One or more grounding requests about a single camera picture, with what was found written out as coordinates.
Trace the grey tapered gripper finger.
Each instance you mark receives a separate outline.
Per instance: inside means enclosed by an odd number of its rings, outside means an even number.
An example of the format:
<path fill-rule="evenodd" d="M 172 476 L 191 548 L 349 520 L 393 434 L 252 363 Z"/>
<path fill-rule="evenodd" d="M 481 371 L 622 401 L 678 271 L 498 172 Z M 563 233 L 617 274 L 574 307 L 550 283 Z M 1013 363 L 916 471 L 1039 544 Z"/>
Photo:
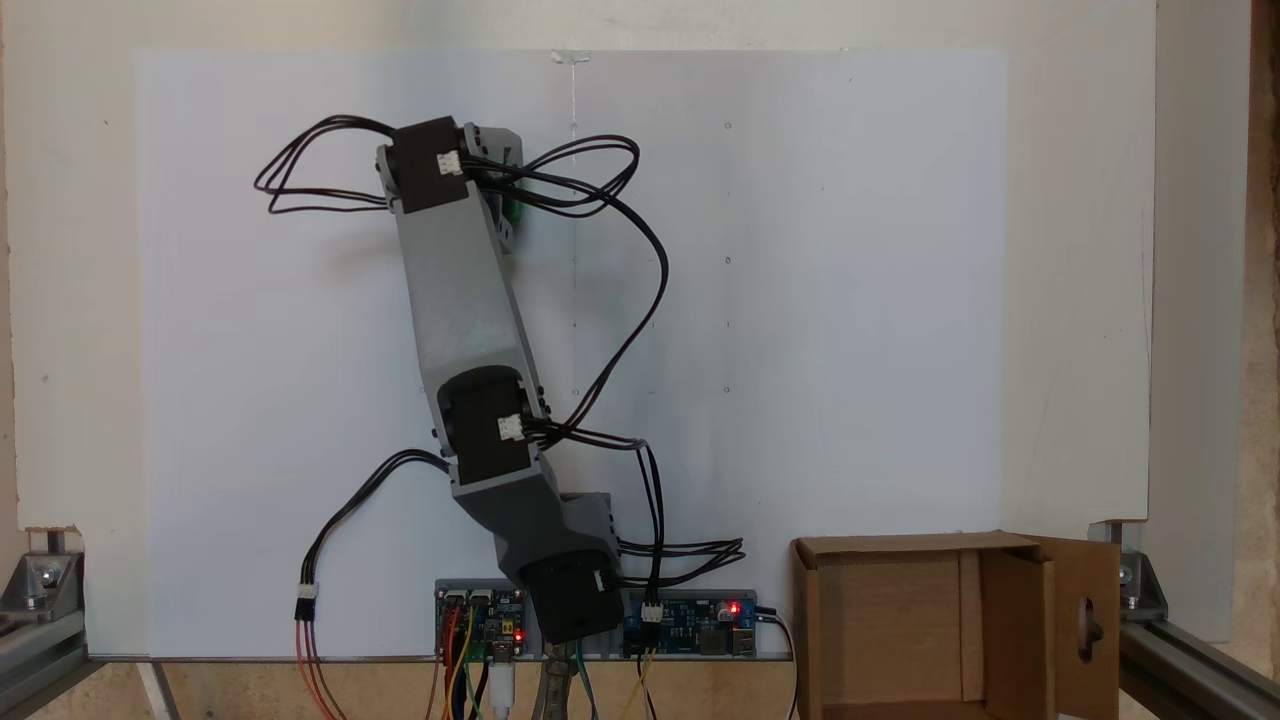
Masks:
<path fill-rule="evenodd" d="M 509 129 L 465 124 L 462 143 L 466 147 L 465 159 L 468 161 L 493 160 L 517 168 L 524 164 L 522 140 Z M 467 173 L 476 183 L 476 170 Z M 513 252 L 518 247 L 517 231 L 524 217 L 524 205 L 518 200 L 484 193 L 481 190 L 480 195 L 492 217 L 495 237 L 500 241 L 500 251 Z"/>

